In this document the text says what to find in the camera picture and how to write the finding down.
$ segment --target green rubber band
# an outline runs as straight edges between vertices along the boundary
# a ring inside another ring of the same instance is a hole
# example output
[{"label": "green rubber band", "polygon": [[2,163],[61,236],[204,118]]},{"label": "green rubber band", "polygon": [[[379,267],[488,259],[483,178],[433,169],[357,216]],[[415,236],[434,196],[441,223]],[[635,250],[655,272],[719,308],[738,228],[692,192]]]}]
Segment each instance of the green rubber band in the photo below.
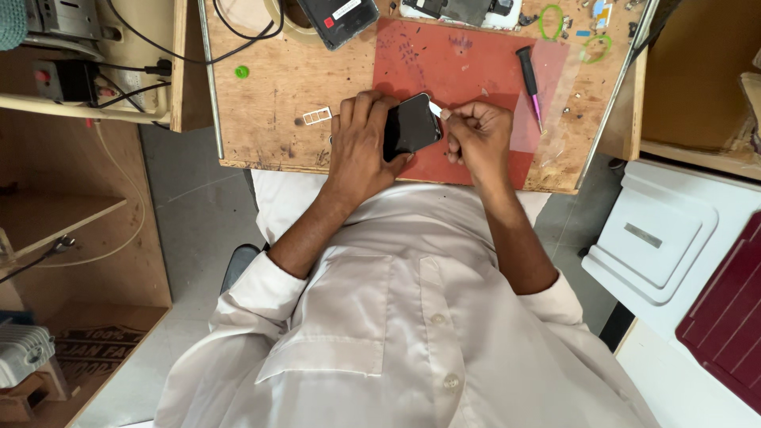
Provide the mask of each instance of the green rubber band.
[{"label": "green rubber band", "polygon": [[[558,24],[558,30],[555,32],[555,35],[552,36],[552,39],[547,37],[546,34],[544,34],[544,12],[546,12],[548,9],[556,9],[559,14],[560,18],[560,24]],[[558,35],[560,35],[560,31],[563,28],[563,10],[558,5],[547,5],[544,9],[542,9],[542,13],[539,14],[539,29],[542,32],[542,37],[545,40],[557,40]]]},{"label": "green rubber band", "polygon": [[607,54],[608,54],[608,52],[610,52],[610,46],[611,46],[611,45],[613,45],[613,41],[612,41],[612,40],[610,39],[610,37],[609,37],[609,36],[607,36],[606,34],[598,34],[597,36],[592,36],[592,37],[590,37],[590,39],[589,39],[589,40],[587,40],[587,42],[586,42],[586,43],[584,43],[584,47],[587,47],[587,46],[589,46],[589,43],[591,43],[591,42],[592,42],[592,40],[597,40],[597,39],[600,39],[600,40],[606,40],[606,41],[608,42],[608,43],[606,43],[606,46],[605,46],[605,52],[603,52],[603,54],[602,54],[602,55],[600,55],[600,56],[598,56],[597,58],[595,58],[595,59],[592,59],[591,61],[587,61],[586,59],[583,59],[582,61],[583,61],[585,64],[594,64],[594,63],[596,63],[597,61],[600,61],[602,58],[605,58],[605,55],[607,55]]},{"label": "green rubber band", "polygon": [[248,77],[248,67],[245,65],[240,65],[235,69],[235,75],[238,78],[247,78]]}]

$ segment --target white shirt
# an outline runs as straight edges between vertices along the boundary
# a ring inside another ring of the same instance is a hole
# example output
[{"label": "white shirt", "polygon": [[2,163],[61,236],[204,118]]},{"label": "white shirt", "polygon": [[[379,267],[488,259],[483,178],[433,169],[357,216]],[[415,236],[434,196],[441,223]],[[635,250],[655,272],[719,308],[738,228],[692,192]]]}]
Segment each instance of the white shirt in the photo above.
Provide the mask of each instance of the white shirt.
[{"label": "white shirt", "polygon": [[[324,182],[254,178],[268,241]],[[172,368],[156,427],[657,426],[563,275],[515,295],[472,189],[397,184],[346,224],[307,280],[252,262]]]}]

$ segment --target hand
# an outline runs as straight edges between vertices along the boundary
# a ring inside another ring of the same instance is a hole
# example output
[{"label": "hand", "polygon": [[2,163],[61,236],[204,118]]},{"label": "hand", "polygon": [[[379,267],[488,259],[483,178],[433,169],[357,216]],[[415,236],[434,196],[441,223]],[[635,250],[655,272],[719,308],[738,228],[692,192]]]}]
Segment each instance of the hand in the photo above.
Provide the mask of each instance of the hand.
[{"label": "hand", "polygon": [[341,101],[341,113],[333,117],[333,153],[323,192],[351,211],[390,187],[413,157],[405,153],[391,162],[383,159],[388,110],[397,105],[399,100],[379,91],[360,92]]},{"label": "hand", "polygon": [[449,162],[466,165],[479,190],[509,185],[513,112],[476,101],[454,110],[443,109],[441,118],[449,130]]}]

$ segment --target barcode label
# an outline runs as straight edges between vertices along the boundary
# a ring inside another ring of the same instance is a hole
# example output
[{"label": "barcode label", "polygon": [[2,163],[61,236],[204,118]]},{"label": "barcode label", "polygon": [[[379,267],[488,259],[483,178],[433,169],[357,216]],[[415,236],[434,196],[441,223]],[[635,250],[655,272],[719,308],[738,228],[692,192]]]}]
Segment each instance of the barcode label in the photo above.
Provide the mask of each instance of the barcode label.
[{"label": "barcode label", "polygon": [[345,5],[341,6],[339,10],[337,10],[333,14],[333,19],[339,19],[343,15],[346,14],[346,12],[351,11],[353,8],[356,8],[359,6],[359,4],[362,3],[362,0],[349,0],[349,3],[346,3]]}]

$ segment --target sim card tray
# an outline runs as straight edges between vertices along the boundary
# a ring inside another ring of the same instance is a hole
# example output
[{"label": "sim card tray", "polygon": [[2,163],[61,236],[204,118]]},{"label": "sim card tray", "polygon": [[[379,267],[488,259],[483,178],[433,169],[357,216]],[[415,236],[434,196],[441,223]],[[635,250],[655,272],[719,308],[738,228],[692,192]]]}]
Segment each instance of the sim card tray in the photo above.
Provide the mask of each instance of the sim card tray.
[{"label": "sim card tray", "polygon": [[309,113],[304,113],[304,123],[307,125],[314,125],[315,123],[328,120],[332,117],[333,115],[330,113],[330,107],[325,107]]}]

